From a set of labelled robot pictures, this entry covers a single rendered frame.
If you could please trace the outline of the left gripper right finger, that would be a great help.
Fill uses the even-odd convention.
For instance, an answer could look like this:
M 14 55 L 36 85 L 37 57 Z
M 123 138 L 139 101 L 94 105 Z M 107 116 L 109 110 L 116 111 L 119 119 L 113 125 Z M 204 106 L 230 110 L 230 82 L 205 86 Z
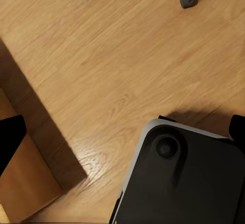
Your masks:
M 245 117 L 244 116 L 233 115 L 230 122 L 229 133 L 245 156 Z

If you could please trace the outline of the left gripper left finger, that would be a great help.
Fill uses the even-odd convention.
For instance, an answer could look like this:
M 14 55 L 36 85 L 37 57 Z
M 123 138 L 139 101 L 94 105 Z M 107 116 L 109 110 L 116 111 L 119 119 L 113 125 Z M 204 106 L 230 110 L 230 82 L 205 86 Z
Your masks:
M 22 115 L 0 120 L 0 176 L 27 134 Z

